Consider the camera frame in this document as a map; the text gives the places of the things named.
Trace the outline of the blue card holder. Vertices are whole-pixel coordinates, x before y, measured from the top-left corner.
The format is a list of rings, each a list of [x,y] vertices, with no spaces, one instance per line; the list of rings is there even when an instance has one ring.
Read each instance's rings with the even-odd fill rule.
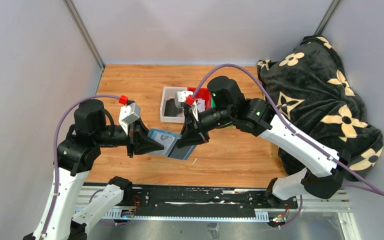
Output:
[[[163,156],[177,160],[187,160],[196,148],[196,145],[182,148],[177,147],[177,143],[181,139],[181,135],[171,131],[151,128],[148,132],[148,137],[164,147],[163,150],[150,152],[151,155],[155,156]]]

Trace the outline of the white VIP card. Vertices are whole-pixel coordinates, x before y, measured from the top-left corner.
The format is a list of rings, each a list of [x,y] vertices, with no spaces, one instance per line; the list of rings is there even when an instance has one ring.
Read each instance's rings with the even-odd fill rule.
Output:
[[[167,151],[176,140],[176,138],[172,135],[165,135],[161,133],[157,133],[153,138],[158,143],[163,145],[165,151]]]

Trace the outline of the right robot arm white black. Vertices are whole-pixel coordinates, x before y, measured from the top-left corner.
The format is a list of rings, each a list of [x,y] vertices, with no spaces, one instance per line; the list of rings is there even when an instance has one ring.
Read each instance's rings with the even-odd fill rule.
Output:
[[[265,100],[246,98],[237,82],[218,76],[207,85],[215,106],[199,112],[191,91],[179,91],[175,105],[182,108],[184,124],[176,145],[180,148],[205,144],[211,130],[232,124],[238,130],[265,139],[303,164],[297,173],[270,181],[266,204],[278,209],[291,197],[310,194],[331,198],[342,186],[339,153],[301,132]]]

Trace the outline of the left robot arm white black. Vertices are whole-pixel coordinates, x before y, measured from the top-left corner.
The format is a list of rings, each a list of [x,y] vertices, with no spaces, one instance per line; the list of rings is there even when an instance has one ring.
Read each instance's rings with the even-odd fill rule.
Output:
[[[89,96],[68,108],[74,123],[63,141],[58,138],[67,115],[60,118],[53,139],[51,190],[39,224],[25,236],[27,240],[85,240],[114,206],[127,206],[127,218],[132,219],[145,203],[130,180],[115,176],[85,208],[75,212],[80,191],[102,148],[126,147],[129,157],[164,148],[148,136],[141,109],[133,100],[118,97],[121,109],[115,121],[105,109],[103,98],[102,94]]]

